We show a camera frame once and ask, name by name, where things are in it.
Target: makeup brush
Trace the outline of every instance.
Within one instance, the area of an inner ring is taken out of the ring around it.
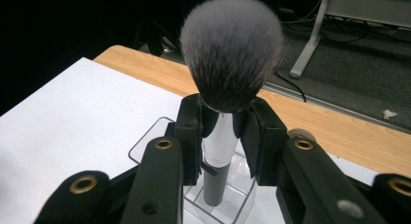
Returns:
[[[283,35],[278,18],[257,0],[208,0],[185,19],[180,44],[204,102],[205,202],[218,206],[246,110],[281,61]]]

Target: clear acrylic holder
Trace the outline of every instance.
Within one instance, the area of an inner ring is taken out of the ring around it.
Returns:
[[[133,146],[129,157],[140,164],[148,142],[164,136],[167,126],[173,122],[167,117],[159,118]],[[203,175],[196,186],[184,186],[184,223],[244,223],[254,206],[255,179],[250,178],[246,159],[240,153],[233,156],[227,178],[223,202],[217,207],[205,203]]]

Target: gray brush bristles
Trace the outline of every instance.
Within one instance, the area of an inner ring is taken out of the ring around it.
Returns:
[[[246,109],[282,58],[283,35],[273,11],[257,0],[209,0],[185,19],[180,43],[207,106]]]

